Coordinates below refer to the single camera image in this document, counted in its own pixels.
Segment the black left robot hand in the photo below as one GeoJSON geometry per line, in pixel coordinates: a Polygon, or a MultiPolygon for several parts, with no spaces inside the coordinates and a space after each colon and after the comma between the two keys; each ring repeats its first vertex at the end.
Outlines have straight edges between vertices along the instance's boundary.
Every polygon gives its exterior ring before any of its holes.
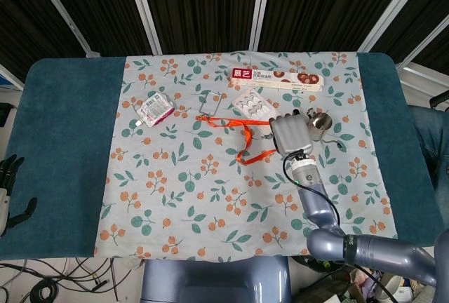
{"type": "Polygon", "coordinates": [[[13,154],[1,161],[1,237],[6,234],[8,229],[27,221],[36,210],[38,199],[33,197],[28,201],[25,210],[18,215],[11,217],[9,211],[15,177],[24,160],[24,157],[18,158],[16,154],[13,154]]]}

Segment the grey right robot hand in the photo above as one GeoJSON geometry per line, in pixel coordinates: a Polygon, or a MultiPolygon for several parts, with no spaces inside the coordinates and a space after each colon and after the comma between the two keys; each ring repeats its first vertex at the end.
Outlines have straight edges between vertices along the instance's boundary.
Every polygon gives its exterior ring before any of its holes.
{"type": "Polygon", "coordinates": [[[304,154],[312,153],[313,144],[309,135],[306,118],[298,109],[284,116],[269,119],[273,133],[273,141],[277,152],[287,157],[293,152],[302,150],[304,154]]]}

